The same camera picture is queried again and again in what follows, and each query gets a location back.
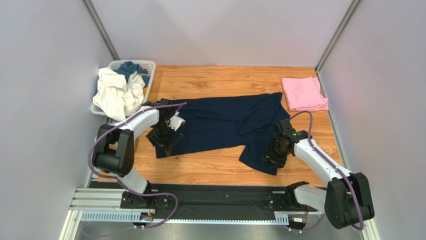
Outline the navy blue t shirt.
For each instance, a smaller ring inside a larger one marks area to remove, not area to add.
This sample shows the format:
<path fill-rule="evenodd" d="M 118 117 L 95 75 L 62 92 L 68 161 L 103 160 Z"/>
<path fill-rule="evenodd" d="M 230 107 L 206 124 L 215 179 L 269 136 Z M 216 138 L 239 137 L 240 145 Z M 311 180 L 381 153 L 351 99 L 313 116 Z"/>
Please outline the navy blue t shirt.
<path fill-rule="evenodd" d="M 182 139 L 172 156 L 244 146 L 239 161 L 269 175 L 277 169 L 262 162 L 270 140 L 275 137 L 274 124 L 289 119 L 281 104 L 283 93 L 264 93 L 234 97 L 176 99 L 184 103 L 179 116 L 185 124 L 177 131 Z"/>

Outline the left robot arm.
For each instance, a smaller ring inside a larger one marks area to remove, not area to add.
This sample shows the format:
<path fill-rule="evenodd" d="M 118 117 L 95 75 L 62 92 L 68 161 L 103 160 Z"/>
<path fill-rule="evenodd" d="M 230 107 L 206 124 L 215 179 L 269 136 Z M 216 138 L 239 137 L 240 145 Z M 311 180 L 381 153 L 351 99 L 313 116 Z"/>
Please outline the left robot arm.
<path fill-rule="evenodd" d="M 127 119 L 103 124 L 98 129 L 91 147 L 89 166 L 104 173 L 103 178 L 118 181 L 125 189 L 121 207 L 154 208 L 157 196 L 152 193 L 151 183 L 143 178 L 134 167 L 137 138 L 147 129 L 147 139 L 170 156 L 183 134 L 178 129 L 185 124 L 179 116 L 182 103 L 172 104 L 168 99 L 148 101 Z"/>

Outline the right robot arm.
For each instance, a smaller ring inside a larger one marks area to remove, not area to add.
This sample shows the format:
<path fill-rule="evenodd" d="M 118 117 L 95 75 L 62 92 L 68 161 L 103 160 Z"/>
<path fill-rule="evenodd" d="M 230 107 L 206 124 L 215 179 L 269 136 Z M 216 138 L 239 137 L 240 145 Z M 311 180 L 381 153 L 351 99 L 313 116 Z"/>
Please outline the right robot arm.
<path fill-rule="evenodd" d="M 362 228 L 364 221 L 374 218 L 370 184 L 363 173 L 353 173 L 338 164 L 319 147 L 309 131 L 296 131 L 290 120 L 281 120 L 273 128 L 276 135 L 269 142 L 263 163 L 283 168 L 292 155 L 306 163 L 326 185 L 325 189 L 306 181 L 288 185 L 282 206 L 291 210 L 306 207 L 319 210 L 336 229 Z"/>

